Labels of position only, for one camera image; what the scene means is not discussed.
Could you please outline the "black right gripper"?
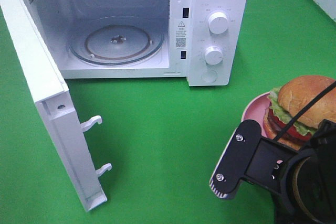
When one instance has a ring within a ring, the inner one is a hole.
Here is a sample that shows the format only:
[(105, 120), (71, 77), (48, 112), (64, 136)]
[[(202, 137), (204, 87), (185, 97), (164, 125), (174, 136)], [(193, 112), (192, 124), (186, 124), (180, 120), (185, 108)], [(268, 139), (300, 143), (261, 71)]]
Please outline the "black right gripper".
[(275, 223), (335, 223), (335, 122), (323, 120), (303, 150), (270, 159)]

